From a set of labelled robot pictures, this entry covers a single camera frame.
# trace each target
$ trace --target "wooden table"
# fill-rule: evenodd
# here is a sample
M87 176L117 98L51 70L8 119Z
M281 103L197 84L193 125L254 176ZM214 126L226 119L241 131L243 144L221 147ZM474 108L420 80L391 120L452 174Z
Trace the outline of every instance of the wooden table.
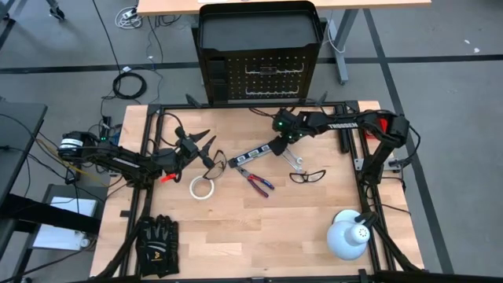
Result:
M226 3L272 2L281 0L228 0ZM311 0L318 9L363 9L428 5L431 0ZM140 0L138 13L143 16L198 14L197 0Z
M228 0L226 3L251 3L251 2L272 2L283 0ZM353 27L354 19L359 9L374 9L387 7L411 7L426 6L431 4L431 0L311 0L317 9L345 9L343 18L340 21L339 29L333 21L329 19L329 35L333 40L333 45L337 50L344 50L347 36ZM199 9L205 4L200 4L197 0L140 0L138 13L143 16L156 15L178 15L178 14L199 14ZM344 85L349 80L347 74L346 61L343 52L340 53L332 49L336 59L337 81Z
M379 104L362 101L360 108L362 111L379 108ZM123 147L139 152L146 109L143 105L127 107L120 137ZM265 108L264 111L277 110ZM246 108L171 112L182 120L187 133L211 130L199 146L217 135L211 156L221 149L231 158L277 135L271 130L270 118L257 116ZM176 125L173 118L164 117L163 136L169 142L174 141ZM358 135L354 136L359 145ZM369 139L371 152L378 143ZM150 215L169 215L180 224L181 273L168 279L355 275L361 268L370 274L373 272L368 250L355 261L343 261L336 258L326 244L333 216L346 208L360 210L351 155L339 151L336 132L304 138L289 148L303 158L304 169L309 172L325 169L326 176L316 183L296 184L288 177L292 172L290 165L271 153L244 165L251 173L275 185L276 189L268 192L268 199L261 197L245 178L230 168L215 180L215 193L210 199L193 199L189 183L205 172L200 160L183 171L178 184L156 182ZM201 182L196 192L206 189L204 187ZM400 181L384 179L379 191L382 203L407 209ZM132 189L125 188L107 200L91 275L102 271L123 243L127 218L120 218L119 213L129 210L131 196ZM412 263L423 266L409 215L389 208L384 208L384 214L390 236ZM382 245L380 239L377 241L380 263L385 268ZM135 254L131 253L130 272L134 270Z

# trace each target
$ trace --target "desk lamp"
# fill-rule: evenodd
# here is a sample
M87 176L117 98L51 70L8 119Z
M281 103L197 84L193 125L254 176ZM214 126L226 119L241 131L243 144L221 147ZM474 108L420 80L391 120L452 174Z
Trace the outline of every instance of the desk lamp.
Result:
M354 219L359 215L359 212L351 209L339 212L327 233L330 250L343 260L355 260L367 248L370 231L362 225L365 220L355 222Z

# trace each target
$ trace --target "pliers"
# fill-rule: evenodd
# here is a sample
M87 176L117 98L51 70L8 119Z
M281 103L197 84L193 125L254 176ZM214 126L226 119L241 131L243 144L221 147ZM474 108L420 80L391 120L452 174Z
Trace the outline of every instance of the pliers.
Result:
M242 167L238 166L238 167L236 167L236 169L250 182L251 186L253 188L255 188L257 190L257 192L259 192L264 197L269 197L269 194L264 192L262 189L260 189L259 186L257 186L257 184L255 184L255 182L253 182L253 180L257 180L257 181L261 182L262 184L266 185L269 189L274 189L273 184L271 184L270 182L268 182L267 180L265 180L263 178L260 178L257 175L254 175L254 174L246 171Z

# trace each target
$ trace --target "white tape roll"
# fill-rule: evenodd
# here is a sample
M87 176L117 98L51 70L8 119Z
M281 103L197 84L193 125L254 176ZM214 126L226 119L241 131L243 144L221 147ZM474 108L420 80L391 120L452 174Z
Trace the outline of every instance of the white tape roll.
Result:
M206 196L203 196L203 197L199 197L197 196L195 193L194 193L194 187L196 186L196 184L200 181L200 180L206 180L206 181L209 181L210 184L211 184L211 189L210 189L210 193L208 193ZM208 198L211 197L211 195L213 194L213 192L215 191L215 183L213 182L213 180L208 180L206 178L203 178L203 176L197 176L195 177L194 179L192 179L192 181L190 182L190 186L189 186L189 191L190 191L190 195L195 198L196 200L207 200Z

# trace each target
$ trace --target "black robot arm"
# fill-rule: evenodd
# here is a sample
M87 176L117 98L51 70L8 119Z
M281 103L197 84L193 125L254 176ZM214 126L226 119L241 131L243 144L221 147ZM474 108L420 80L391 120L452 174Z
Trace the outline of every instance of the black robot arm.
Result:
M380 121L387 122L386 130L382 130ZM299 139L318 134L327 130L361 128L373 134L380 141L374 154L367 156L360 170L360 179L366 184L380 183L384 162L394 149L402 147L407 140L409 121L386 110L367 110L361 113L332 114L323 112L300 112L295 115L287 109L280 109L274 116L273 130L280 132L271 143L270 148L279 156L288 144Z
M203 160L205 167L214 166L208 151L216 137L211 138L201 150L196 145L209 130L200 134L186 135L183 128L178 127L174 132L178 137L176 148L160 149L152 156L131 152L109 141L100 141L94 134L79 131L64 134L57 152L61 159L74 164L91 162L119 172L129 186L140 189L152 185L154 180L162 176L163 171L167 176L164 180L174 179L175 182L179 182L182 170L197 157Z

